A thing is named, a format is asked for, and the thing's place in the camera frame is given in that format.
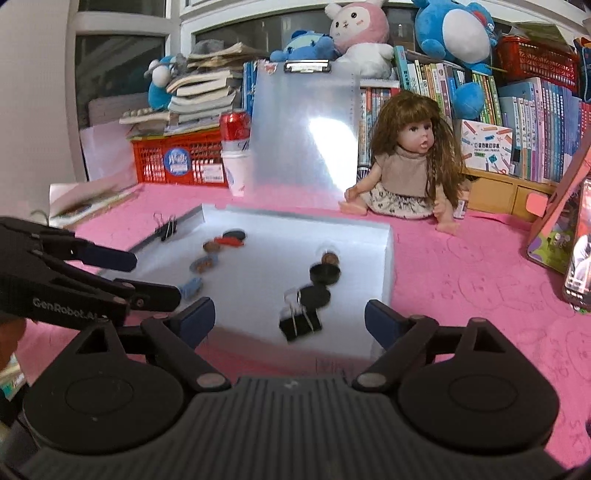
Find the operator left hand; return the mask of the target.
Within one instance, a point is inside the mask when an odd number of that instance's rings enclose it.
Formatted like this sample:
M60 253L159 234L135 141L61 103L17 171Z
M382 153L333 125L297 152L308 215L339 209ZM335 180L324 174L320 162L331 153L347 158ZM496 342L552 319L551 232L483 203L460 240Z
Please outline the operator left hand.
M14 318L2 320L0 325L0 369L9 363L11 356L18 348L18 343L24 336L27 320Z

